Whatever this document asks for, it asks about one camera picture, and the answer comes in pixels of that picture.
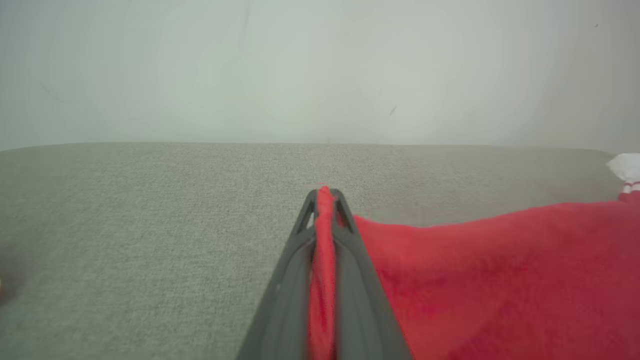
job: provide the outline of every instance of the white fabric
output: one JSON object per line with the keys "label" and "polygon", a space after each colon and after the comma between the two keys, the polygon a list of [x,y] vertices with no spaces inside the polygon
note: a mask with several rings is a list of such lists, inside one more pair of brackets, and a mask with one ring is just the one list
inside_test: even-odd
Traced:
{"label": "white fabric", "polygon": [[625,182],[624,193],[640,190],[640,154],[620,154],[607,163],[607,166]]}

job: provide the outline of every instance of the gray carpet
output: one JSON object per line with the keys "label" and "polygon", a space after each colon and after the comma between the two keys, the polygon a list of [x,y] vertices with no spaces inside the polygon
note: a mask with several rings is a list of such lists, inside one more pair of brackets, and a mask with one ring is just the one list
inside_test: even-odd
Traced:
{"label": "gray carpet", "polygon": [[319,183],[412,225],[613,200],[612,155],[91,143],[0,152],[0,359],[232,359]]}

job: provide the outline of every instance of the wall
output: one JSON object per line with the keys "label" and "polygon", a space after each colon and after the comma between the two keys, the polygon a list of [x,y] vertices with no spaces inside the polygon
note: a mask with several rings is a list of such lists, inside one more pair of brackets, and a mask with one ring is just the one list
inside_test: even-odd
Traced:
{"label": "wall", "polygon": [[640,151],[637,0],[0,0],[0,149]]}

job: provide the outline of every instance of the red fabric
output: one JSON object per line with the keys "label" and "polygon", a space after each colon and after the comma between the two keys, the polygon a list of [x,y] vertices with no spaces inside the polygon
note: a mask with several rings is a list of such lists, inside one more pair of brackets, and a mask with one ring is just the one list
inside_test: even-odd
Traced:
{"label": "red fabric", "polygon": [[356,224],[416,359],[640,359],[640,192],[457,225]]}
{"label": "red fabric", "polygon": [[333,195],[318,190],[316,249],[309,291],[309,359],[335,359],[335,249],[331,236]]}

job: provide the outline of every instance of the white wall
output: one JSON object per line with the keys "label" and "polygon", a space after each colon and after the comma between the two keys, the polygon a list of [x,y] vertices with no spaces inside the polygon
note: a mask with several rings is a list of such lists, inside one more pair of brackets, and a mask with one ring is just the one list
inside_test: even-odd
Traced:
{"label": "white wall", "polygon": [[638,0],[0,0],[0,149],[640,151]]}

